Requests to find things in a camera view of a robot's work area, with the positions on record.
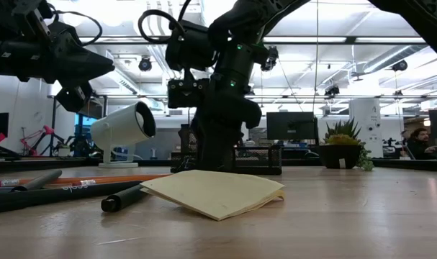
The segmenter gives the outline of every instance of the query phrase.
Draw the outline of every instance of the white lamp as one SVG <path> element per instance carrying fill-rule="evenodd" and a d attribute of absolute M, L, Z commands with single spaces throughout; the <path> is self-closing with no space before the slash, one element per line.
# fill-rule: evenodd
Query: white lamp
<path fill-rule="evenodd" d="M 124 109 L 109 114 L 94 122 L 90 128 L 91 138 L 104 151 L 100 168 L 134 168 L 135 144 L 156 135 L 156 123 L 148 106 L 139 101 Z M 114 147 L 127 146 L 126 161 L 111 162 Z"/>

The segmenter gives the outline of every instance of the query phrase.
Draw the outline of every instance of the ceiling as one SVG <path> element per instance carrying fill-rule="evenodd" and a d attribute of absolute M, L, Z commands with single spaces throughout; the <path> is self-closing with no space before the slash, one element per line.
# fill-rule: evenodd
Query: ceiling
<path fill-rule="evenodd" d="M 49 0 L 57 9 L 78 11 L 97 20 L 103 26 L 104 37 L 134 37 L 139 32 L 136 21 L 146 9 L 162 9 L 175 17 L 182 7 L 182 0 Z M 186 11 L 185 19 L 197 24 L 208 25 L 218 16 L 230 9 L 233 0 L 193 0 Z M 80 37 L 93 37 L 98 29 L 86 19 L 66 14 L 61 19 L 76 27 Z M 144 27 L 152 35 L 169 35 L 166 19 L 149 17 Z M 367 36 L 367 37 L 418 37 L 412 27 L 399 15 L 378 10 L 367 0 L 313 0 L 295 12 L 292 12 L 270 32 L 269 36 Z M 437 94 L 437 54 L 426 47 L 405 58 L 409 65 L 406 71 L 382 69 L 376 73 L 361 76 L 362 81 L 355 81 L 351 73 L 357 71 L 360 64 L 377 60 L 396 45 L 318 45 L 316 44 L 273 44 L 279 51 L 279 60 L 271 72 L 261 72 L 255 65 L 251 85 L 256 95 L 294 94 L 314 96 L 315 88 L 320 95 L 325 88 L 338 85 L 341 95 L 391 95 L 396 89 L 405 95 Z M 166 94 L 166 82 L 169 78 L 181 76 L 165 68 L 163 59 L 166 46 L 141 44 L 100 44 L 91 49 L 102 55 L 111 55 L 120 73 L 133 82 L 140 93 Z M 153 69 L 142 72 L 138 63 L 142 56 L 150 56 Z M 196 77 L 208 76 L 208 73 L 195 73 Z M 93 87 L 100 94 L 129 94 L 114 80 L 103 76 L 92 81 Z M 406 109 L 419 109 L 424 99 L 409 99 L 400 102 Z M 134 102 L 134 99 L 111 100 L 118 104 Z M 313 98 L 295 100 L 265 98 L 265 109 L 272 110 L 284 104 L 284 109 L 298 110 L 304 102 L 304 108 L 344 109 L 347 101 L 324 100 Z M 382 100 L 383 106 L 394 100 Z"/>

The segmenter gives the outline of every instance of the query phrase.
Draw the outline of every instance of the table surface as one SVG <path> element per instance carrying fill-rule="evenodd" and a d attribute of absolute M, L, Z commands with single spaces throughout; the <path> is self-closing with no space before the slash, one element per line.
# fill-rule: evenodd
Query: table surface
<path fill-rule="evenodd" d="M 67 168 L 63 177 L 165 172 Z M 116 214 L 101 211 L 101 197 L 0 213 L 0 259 L 437 258 L 437 172 L 293 167 L 269 178 L 286 186 L 286 201 L 221 222 L 154 196 Z"/>

